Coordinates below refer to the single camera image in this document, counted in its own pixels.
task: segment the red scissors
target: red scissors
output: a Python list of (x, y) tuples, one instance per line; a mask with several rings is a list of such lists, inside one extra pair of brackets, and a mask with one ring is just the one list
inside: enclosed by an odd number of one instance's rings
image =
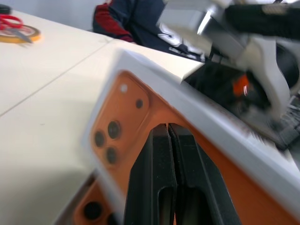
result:
[(13, 33), (16, 37), (22, 39), (25, 42), (32, 43), (31, 39), (22, 34), (19, 29), (23, 27), (23, 21), (12, 15), (0, 14), (0, 30), (7, 30)]

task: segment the white wall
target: white wall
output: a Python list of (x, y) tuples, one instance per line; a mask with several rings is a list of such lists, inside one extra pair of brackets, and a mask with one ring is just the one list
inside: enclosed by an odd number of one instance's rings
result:
[(0, 0), (17, 11), (84, 30), (91, 29), (96, 5), (105, 0)]

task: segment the person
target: person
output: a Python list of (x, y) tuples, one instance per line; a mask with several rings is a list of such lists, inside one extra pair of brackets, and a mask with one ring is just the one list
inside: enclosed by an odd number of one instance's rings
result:
[(112, 0), (95, 8), (93, 32), (136, 43), (199, 62), (203, 51), (192, 46), (164, 24), (157, 25), (163, 0)]

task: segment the tabletop seam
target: tabletop seam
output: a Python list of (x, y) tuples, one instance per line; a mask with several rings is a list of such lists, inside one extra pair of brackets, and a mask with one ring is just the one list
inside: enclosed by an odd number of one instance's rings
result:
[(86, 57), (84, 57), (83, 59), (81, 59), (80, 61), (78, 61), (77, 63), (75, 63), (73, 66), (71, 66), (70, 68), (68, 68), (67, 70), (65, 70), (64, 72), (62, 72), (61, 74), (59, 74), (57, 77), (53, 78), (52, 80), (50, 80), (49, 82), (47, 82), (46, 84), (44, 84), (43, 86), (41, 86), (40, 88), (38, 88), (37, 90), (35, 90), (34, 92), (32, 92), (31, 94), (29, 94), (27, 97), (23, 98), (21, 101), (19, 101), (18, 103), (16, 103), (15, 105), (13, 105), (12, 107), (8, 108), (7, 110), (5, 110), (4, 112), (0, 113), (0, 118), (2, 116), (4, 116), (5, 114), (7, 114), (9, 111), (13, 110), (14, 108), (16, 108), (17, 106), (19, 106), (20, 104), (22, 104), (23, 102), (25, 102), (27, 99), (29, 99), (30, 97), (34, 96), (35, 94), (37, 94), (38, 92), (40, 92), (41, 90), (43, 90), (44, 88), (46, 88), (47, 86), (49, 86), (50, 84), (52, 84), (53, 82), (55, 82), (56, 80), (58, 80), (59, 78), (61, 78), (63, 75), (65, 75), (67, 72), (69, 72), (71, 69), (75, 68), (76, 66), (78, 66), (80, 63), (84, 62), (87, 58), (89, 58), (90, 56), (94, 55), (95, 53), (97, 53), (100, 49), (102, 49), (103, 47), (105, 47), (106, 45), (108, 45), (111, 41), (113, 41), (114, 39), (108, 40), (107, 43), (99, 48), (97, 48), (95, 51), (93, 51), (92, 53), (90, 53), (89, 55), (87, 55)]

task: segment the yellow tape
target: yellow tape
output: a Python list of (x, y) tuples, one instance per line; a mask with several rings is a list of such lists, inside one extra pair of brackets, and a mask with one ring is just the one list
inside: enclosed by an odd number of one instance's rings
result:
[[(22, 30), (19, 31), (22, 32), (22, 34), (29, 37), (32, 41), (37, 41), (41, 38), (41, 32), (38, 29), (31, 26), (24, 25)], [(20, 39), (19, 37), (16, 37), (13, 34), (10, 34), (5, 30), (0, 31), (0, 42), (14, 44), (26, 43), (26, 41)]]

